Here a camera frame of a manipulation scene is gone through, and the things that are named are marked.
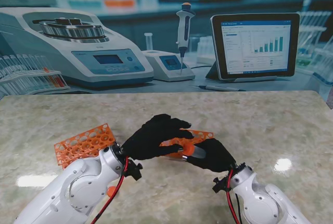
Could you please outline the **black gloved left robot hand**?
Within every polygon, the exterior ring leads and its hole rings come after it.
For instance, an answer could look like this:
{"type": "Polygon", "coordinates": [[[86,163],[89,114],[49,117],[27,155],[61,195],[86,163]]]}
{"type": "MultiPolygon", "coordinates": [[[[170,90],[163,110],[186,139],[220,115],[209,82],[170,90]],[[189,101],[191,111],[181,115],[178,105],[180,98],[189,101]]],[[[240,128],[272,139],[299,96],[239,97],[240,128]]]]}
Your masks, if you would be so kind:
{"type": "Polygon", "coordinates": [[[133,160],[147,160],[159,156],[177,153],[182,146],[172,144],[161,146],[161,143],[174,138],[193,139],[188,131],[191,124],[178,118],[172,118],[168,114],[153,116],[144,123],[121,146],[122,153],[133,160]]]}

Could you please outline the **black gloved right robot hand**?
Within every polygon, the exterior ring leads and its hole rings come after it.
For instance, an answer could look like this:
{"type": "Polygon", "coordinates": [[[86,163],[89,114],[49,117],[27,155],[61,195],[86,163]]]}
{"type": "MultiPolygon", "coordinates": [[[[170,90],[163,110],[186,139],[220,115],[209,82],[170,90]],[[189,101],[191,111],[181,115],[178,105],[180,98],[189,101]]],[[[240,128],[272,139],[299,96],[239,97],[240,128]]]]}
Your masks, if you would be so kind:
{"type": "Polygon", "coordinates": [[[217,139],[206,139],[194,145],[205,151],[204,158],[186,156],[185,160],[199,168],[208,169],[213,172],[225,172],[236,165],[236,161],[223,144],[217,139]]]}

